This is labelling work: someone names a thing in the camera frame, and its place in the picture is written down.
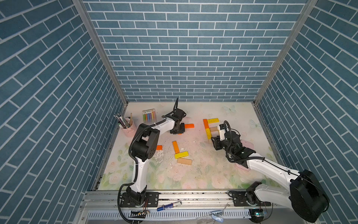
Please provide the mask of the amber orange block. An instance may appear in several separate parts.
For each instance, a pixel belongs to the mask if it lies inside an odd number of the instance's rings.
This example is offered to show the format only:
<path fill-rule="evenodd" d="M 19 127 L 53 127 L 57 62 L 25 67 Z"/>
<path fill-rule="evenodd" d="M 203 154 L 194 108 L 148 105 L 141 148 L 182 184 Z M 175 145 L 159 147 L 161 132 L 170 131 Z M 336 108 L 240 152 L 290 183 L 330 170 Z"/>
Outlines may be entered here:
<path fill-rule="evenodd" d="M 176 154 L 180 153 L 180 150 L 179 150 L 177 141 L 173 141 L 172 144 L 173 144 L 174 152 L 175 152 Z"/>

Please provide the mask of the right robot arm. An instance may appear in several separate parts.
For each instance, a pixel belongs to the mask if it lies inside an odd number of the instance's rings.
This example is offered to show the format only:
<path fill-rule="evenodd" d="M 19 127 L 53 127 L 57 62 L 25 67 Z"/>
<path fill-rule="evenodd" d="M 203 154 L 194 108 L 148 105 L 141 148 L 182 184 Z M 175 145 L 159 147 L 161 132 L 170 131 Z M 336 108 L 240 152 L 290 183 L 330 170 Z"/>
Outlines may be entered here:
<path fill-rule="evenodd" d="M 246 147 L 241 136 L 227 121 L 217 127 L 218 136 L 211 137 L 215 150 L 223 149 L 230 163 L 257 171 L 280 187 L 269 187 L 263 182 L 254 182 L 245 193 L 246 203 L 262 206 L 278 204 L 292 209 L 299 217 L 314 223 L 330 207 L 330 200 L 315 174 L 309 170 L 298 171 L 275 163 L 255 150 Z"/>

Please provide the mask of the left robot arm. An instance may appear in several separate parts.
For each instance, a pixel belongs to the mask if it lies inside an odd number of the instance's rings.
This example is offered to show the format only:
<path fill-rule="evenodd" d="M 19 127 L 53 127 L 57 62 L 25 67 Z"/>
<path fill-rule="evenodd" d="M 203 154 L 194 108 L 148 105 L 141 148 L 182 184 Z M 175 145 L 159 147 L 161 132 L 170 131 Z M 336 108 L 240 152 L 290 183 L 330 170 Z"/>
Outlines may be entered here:
<path fill-rule="evenodd" d="M 131 183 L 122 184 L 118 191 L 118 207 L 125 206 L 129 200 L 132 206 L 142 206 L 145 203 L 147 190 L 147 172 L 150 159 L 154 156 L 161 134 L 183 134 L 185 124 L 182 122 L 186 113 L 178 108 L 176 99 L 173 110 L 162 116 L 162 120 L 151 125 L 142 123 L 134 135 L 128 149 L 129 156 L 134 161 L 133 178 Z"/>

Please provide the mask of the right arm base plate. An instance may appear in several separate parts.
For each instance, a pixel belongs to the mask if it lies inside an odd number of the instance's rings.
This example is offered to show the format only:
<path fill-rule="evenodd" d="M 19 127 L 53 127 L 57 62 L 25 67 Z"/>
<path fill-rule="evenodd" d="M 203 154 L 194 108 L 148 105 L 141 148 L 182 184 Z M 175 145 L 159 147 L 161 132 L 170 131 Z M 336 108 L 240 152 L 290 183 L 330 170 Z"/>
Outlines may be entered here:
<path fill-rule="evenodd" d="M 233 200 L 234 207 L 243 207 L 243 206 L 251 206 L 251 207 L 265 207 L 271 206 L 270 202 L 259 201 L 256 197 L 252 197 L 246 191 L 236 191 L 231 190 L 227 193 Z"/>

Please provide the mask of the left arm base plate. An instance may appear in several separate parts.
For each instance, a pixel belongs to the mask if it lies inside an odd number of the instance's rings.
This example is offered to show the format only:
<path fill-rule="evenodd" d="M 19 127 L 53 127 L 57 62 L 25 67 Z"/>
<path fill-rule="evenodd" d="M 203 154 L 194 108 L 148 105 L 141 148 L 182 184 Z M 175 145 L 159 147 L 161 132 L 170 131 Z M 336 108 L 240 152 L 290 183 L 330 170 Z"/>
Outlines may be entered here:
<path fill-rule="evenodd" d="M 134 208 L 134 207 L 154 207 L 158 206 L 159 193 L 145 192 L 145 193 L 123 193 L 120 202 L 120 207 Z"/>

